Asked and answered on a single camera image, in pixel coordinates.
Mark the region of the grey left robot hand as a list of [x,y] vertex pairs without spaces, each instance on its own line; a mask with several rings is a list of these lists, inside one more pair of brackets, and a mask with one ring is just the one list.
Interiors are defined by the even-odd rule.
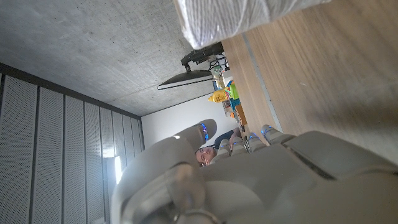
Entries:
[[299,136],[264,125],[200,167],[215,135],[206,119],[165,138],[124,169],[112,223],[396,223],[397,166],[319,131]]

